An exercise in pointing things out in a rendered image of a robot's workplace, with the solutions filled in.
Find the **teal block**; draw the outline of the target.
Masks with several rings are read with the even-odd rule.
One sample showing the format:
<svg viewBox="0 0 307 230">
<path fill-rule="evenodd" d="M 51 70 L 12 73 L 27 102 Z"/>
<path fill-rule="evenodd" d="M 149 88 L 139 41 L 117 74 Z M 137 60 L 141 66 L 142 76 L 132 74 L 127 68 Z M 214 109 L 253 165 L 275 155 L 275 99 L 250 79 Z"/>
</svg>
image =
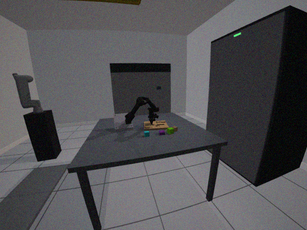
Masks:
<svg viewBox="0 0 307 230">
<path fill-rule="evenodd" d="M 149 137 L 150 136 L 150 132 L 149 131 L 144 131 L 144 136 L 145 137 Z"/>
</svg>

